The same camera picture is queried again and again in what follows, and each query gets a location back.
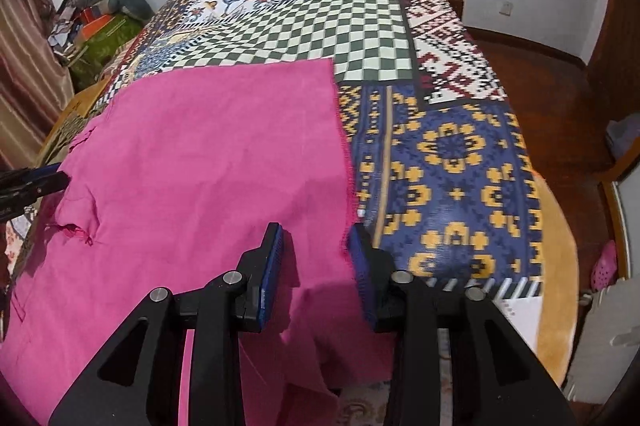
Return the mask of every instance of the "baseboard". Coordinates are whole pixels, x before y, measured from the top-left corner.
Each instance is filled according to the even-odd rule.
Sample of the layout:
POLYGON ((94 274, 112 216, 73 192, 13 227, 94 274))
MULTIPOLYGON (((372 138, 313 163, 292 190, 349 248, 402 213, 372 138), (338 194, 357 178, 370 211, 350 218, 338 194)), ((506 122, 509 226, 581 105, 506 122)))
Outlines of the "baseboard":
POLYGON ((581 58, 578 58, 573 54, 569 54, 565 51, 549 47, 548 45, 539 44, 538 42, 534 42, 532 40, 527 40, 526 38, 520 38, 519 36, 513 36, 511 34, 505 34, 503 32, 489 31, 488 29, 466 28, 466 30, 471 35, 471 37, 475 38, 476 40, 484 40, 485 42, 494 42, 494 44, 509 45, 510 47, 518 47, 521 49, 526 49, 528 51, 537 52, 539 54, 543 54, 544 56, 556 58, 556 60, 566 61, 582 70, 586 69, 587 67, 584 61, 581 60, 581 58))

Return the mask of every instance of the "black and white striped border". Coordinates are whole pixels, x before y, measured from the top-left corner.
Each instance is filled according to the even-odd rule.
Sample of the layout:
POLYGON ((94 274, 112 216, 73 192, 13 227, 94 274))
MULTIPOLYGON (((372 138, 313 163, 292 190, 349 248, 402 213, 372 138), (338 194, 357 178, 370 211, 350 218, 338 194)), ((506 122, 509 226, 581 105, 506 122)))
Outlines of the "black and white striped border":
MULTIPOLYGON (((453 289, 461 289, 461 281, 458 278, 428 278, 426 283, 429 287, 441 289, 442 291, 453 291, 453 289)), ((501 284, 496 284, 494 278, 490 278, 485 282, 479 282, 472 278, 466 282, 464 287, 480 287, 494 301, 511 300, 516 298, 530 298, 532 296, 542 295, 542 284, 536 280, 530 280, 526 276, 518 280, 513 278, 505 278, 501 284)))

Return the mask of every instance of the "curtain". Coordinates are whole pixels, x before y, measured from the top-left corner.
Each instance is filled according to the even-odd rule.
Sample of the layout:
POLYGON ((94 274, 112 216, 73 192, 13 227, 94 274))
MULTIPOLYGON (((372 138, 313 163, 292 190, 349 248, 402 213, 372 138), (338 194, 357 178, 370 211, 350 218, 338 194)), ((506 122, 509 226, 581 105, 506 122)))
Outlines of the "curtain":
POLYGON ((73 96, 47 43, 52 0, 0 0, 0 171, 32 166, 73 96))

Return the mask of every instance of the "electrical socket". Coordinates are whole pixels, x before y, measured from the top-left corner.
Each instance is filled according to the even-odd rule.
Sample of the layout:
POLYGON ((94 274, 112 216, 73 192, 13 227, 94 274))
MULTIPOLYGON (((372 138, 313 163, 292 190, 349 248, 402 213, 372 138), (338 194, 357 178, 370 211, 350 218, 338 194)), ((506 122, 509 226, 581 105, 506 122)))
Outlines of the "electrical socket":
POLYGON ((511 16, 511 10, 513 9, 513 4, 510 2, 503 2, 502 7, 500 8, 500 14, 511 16))

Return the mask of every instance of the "patterned tablecloth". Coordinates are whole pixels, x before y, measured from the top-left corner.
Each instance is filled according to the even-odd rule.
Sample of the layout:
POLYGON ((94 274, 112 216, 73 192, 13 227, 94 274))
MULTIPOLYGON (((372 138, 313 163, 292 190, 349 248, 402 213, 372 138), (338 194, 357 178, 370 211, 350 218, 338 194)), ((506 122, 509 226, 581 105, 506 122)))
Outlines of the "patterned tablecloth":
POLYGON ((542 215, 518 121, 446 0, 169 0, 97 106, 175 68, 327 56, 375 245, 434 285, 541 294, 542 215))

